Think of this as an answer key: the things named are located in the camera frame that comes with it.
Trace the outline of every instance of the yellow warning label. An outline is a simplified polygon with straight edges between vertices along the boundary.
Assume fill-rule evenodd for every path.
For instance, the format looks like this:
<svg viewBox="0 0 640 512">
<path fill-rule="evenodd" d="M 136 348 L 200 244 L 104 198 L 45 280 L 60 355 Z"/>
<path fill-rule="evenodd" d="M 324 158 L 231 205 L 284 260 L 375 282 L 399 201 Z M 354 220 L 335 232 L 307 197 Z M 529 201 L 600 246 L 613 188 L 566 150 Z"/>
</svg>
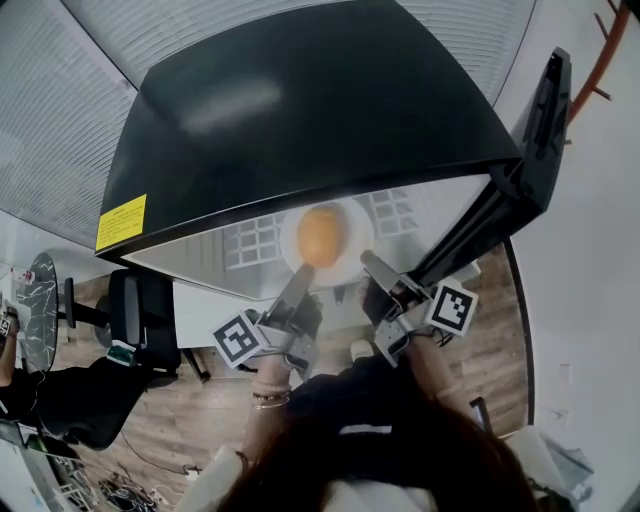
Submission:
<svg viewBox="0 0 640 512">
<path fill-rule="evenodd" d="M 100 216 L 96 251 L 142 233 L 147 194 Z"/>
</svg>

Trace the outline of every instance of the black chair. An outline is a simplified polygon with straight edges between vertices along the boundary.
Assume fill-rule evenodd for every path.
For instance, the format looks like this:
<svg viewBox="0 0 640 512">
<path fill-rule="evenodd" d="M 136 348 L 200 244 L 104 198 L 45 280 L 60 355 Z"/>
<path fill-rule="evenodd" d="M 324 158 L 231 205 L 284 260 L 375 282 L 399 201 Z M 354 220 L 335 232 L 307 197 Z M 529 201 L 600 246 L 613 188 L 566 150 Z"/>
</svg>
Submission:
<svg viewBox="0 0 640 512">
<path fill-rule="evenodd" d="M 109 280 L 109 293 L 98 301 L 97 309 L 74 300 L 73 280 L 65 281 L 67 323 L 86 322 L 95 326 L 101 343 L 119 340 L 136 347 L 136 359 L 145 366 L 175 369 L 180 366 L 175 318 L 173 284 L 168 279 L 141 270 L 116 270 Z M 182 351 L 202 382 L 208 372 L 200 370 L 190 349 Z"/>
<path fill-rule="evenodd" d="M 478 398 L 472 400 L 469 405 L 471 405 L 471 409 L 476 416 L 478 425 L 480 425 L 487 432 L 493 432 L 493 428 L 491 427 L 491 420 L 489 419 L 489 410 L 487 409 L 487 403 L 484 401 L 484 398 L 479 396 Z"/>
<path fill-rule="evenodd" d="M 175 373 L 127 367 L 103 357 L 89 368 L 48 373 L 38 388 L 36 412 L 52 436 L 104 450 L 145 390 L 167 386 L 177 378 Z"/>
</svg>

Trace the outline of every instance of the white wall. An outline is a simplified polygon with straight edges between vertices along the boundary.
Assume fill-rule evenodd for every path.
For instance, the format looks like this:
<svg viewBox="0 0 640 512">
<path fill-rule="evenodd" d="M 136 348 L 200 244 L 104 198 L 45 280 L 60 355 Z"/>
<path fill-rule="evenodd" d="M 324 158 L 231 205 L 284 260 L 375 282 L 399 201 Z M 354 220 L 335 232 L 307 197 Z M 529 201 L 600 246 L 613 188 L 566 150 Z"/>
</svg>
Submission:
<svg viewBox="0 0 640 512">
<path fill-rule="evenodd" d="M 91 249 L 48 233 L 0 210 L 0 263 L 29 268 L 35 257 L 43 251 L 53 258 L 59 281 L 73 277 L 76 282 L 82 282 L 109 274 L 118 268 L 96 258 Z"/>
<path fill-rule="evenodd" d="M 510 127 L 554 46 L 574 95 L 602 47 L 604 0 L 546 0 L 497 111 Z M 600 86 L 569 130 L 547 214 L 514 237 L 531 320 L 536 423 L 581 447 L 596 470 L 590 510 L 619 510 L 640 481 L 640 25 L 633 18 Z M 559 376 L 570 364 L 571 382 Z M 568 414 L 558 419 L 553 411 Z"/>
</svg>

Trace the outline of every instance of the grid pattern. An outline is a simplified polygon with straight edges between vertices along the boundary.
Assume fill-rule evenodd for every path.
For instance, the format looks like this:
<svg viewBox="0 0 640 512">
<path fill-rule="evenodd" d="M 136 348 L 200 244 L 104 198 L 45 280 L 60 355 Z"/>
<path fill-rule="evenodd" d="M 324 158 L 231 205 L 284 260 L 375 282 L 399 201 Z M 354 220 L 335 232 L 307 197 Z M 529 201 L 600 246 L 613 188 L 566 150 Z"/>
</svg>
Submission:
<svg viewBox="0 0 640 512">
<path fill-rule="evenodd" d="M 169 55 L 229 28 L 336 0 L 64 0 L 135 85 Z M 535 0 L 399 0 L 494 102 Z"/>
<path fill-rule="evenodd" d="M 227 270 L 282 258 L 280 226 L 286 213 L 265 215 L 223 229 L 224 266 Z"/>
<path fill-rule="evenodd" d="M 420 229 L 420 217 L 405 188 L 380 190 L 355 199 L 372 217 L 376 238 L 388 238 Z"/>
</svg>

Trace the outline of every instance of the wooden floor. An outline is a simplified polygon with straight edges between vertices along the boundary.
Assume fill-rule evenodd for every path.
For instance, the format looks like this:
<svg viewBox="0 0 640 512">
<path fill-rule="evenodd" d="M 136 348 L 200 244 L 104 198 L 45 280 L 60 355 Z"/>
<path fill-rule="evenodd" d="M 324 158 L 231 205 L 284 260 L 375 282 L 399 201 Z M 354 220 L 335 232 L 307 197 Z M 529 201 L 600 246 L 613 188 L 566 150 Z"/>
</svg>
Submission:
<svg viewBox="0 0 640 512">
<path fill-rule="evenodd" d="M 527 361 L 523 327 L 513 279 L 504 248 L 480 260 L 482 275 L 466 287 L 480 300 L 472 327 L 464 339 L 456 338 L 443 350 L 453 371 L 462 378 L 470 397 L 483 396 L 494 431 L 512 432 L 527 423 Z M 107 278 L 76 285 L 80 303 L 93 306 L 106 292 Z M 350 342 L 367 337 L 372 329 L 350 329 L 318 340 L 321 357 L 317 371 L 337 373 L 350 361 Z M 78 324 L 59 329 L 54 369 L 88 366 L 105 355 L 92 328 Z M 239 446 L 251 403 L 248 374 L 229 370 L 218 356 L 202 350 L 197 354 L 211 372 L 202 385 L 183 363 L 180 379 L 169 387 L 145 393 L 129 416 L 123 434 L 142 457 L 176 472 L 185 464 L 203 467 L 222 444 Z M 93 452 L 79 447 L 81 457 L 108 471 L 128 472 L 147 491 L 167 485 L 176 492 L 187 488 L 184 476 L 158 469 L 140 460 L 122 436 L 107 450 Z M 93 468 L 90 479 L 108 478 L 109 472 Z M 179 496 L 160 489 L 167 499 Z"/>
</svg>

